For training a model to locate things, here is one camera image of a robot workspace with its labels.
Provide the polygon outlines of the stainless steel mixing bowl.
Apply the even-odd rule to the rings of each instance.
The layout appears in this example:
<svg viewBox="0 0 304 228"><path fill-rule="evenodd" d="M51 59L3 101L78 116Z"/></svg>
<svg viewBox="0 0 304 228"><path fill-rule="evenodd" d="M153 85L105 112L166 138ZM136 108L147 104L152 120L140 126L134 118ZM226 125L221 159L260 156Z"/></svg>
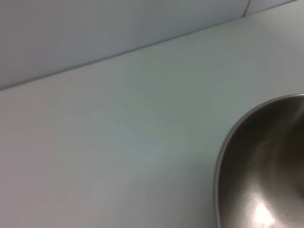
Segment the stainless steel mixing bowl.
<svg viewBox="0 0 304 228"><path fill-rule="evenodd" d="M304 228L304 94L236 122L219 151L213 203L216 228Z"/></svg>

